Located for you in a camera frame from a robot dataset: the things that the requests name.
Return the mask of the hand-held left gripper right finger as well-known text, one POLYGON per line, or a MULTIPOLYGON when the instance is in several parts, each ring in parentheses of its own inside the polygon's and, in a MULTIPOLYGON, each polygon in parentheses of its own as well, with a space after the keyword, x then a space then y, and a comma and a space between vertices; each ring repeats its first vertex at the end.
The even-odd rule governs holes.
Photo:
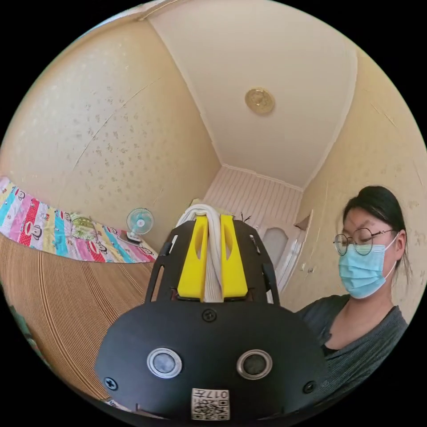
POLYGON ((224 300, 245 298, 248 293, 238 238, 231 215, 220 215, 221 284, 224 300))

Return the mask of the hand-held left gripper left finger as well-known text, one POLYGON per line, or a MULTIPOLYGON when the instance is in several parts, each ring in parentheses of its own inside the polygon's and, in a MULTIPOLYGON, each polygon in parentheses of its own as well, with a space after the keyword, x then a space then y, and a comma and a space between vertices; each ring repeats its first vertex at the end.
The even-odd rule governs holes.
POLYGON ((177 286, 179 298, 202 302, 205 294, 208 254, 208 218, 198 216, 177 286))

